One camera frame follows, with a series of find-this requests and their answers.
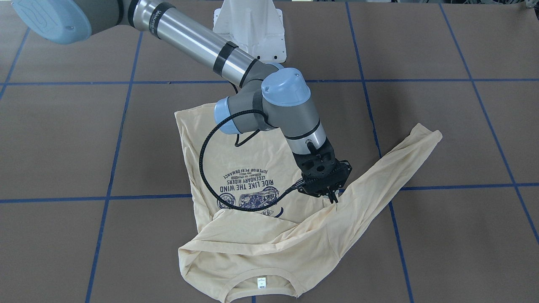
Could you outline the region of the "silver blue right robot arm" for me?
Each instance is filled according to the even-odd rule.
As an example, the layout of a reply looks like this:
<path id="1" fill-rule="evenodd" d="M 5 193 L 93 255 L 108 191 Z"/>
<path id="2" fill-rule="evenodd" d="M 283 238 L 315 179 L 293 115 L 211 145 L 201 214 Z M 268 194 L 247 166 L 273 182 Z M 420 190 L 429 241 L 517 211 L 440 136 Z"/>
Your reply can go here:
<path id="1" fill-rule="evenodd" d="M 337 203 L 336 193 L 348 180 L 350 163 L 335 158 L 302 73 L 295 68 L 265 64 L 162 0 L 14 0 L 12 6 L 35 33 L 57 44 L 71 44 L 120 24 L 129 25 L 186 53 L 240 91 L 218 101 L 216 126 L 202 144 L 200 176 L 219 203 L 254 212 L 221 199 L 204 174 L 204 153 L 217 131 L 226 134 L 279 128 L 287 140 L 302 178 L 279 197 L 262 202 L 267 209 L 297 190 L 312 197 L 326 196 Z"/>

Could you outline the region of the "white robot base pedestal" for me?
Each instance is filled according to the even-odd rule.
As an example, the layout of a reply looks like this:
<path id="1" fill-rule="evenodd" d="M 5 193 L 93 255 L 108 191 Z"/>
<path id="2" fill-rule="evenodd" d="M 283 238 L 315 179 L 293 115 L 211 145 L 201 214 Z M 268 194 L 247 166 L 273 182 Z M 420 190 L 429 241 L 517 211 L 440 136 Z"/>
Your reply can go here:
<path id="1" fill-rule="evenodd" d="M 287 59 L 283 12 L 272 0 L 225 0 L 214 10 L 213 32 L 264 63 Z"/>

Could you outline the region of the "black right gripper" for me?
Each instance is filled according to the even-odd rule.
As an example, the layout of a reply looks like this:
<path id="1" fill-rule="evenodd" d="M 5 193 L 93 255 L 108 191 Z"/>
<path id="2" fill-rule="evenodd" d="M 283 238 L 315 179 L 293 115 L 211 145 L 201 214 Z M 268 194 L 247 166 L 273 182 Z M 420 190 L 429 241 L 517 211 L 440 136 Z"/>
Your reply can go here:
<path id="1" fill-rule="evenodd" d="M 346 160 L 338 160 L 330 143 L 324 143 L 318 149 L 312 143 L 307 146 L 308 154 L 294 153 L 295 163 L 302 171 L 297 190 L 312 197 L 325 196 L 330 203 L 338 203 L 339 190 L 348 180 L 352 165 Z"/>

